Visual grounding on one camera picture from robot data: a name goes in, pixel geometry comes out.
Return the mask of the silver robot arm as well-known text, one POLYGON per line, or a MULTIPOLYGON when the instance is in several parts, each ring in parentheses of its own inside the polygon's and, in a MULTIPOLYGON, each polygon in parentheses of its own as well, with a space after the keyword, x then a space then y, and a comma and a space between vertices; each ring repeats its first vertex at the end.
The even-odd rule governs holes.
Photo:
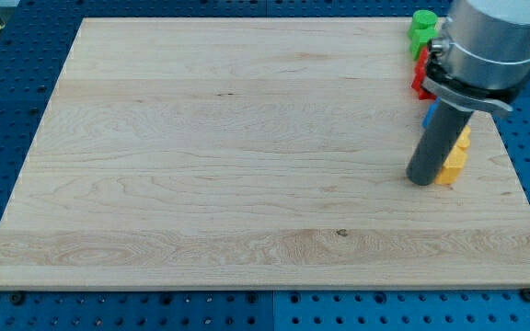
POLYGON ((424 89, 506 118, 530 72, 530 0, 456 0, 428 50, 424 89))

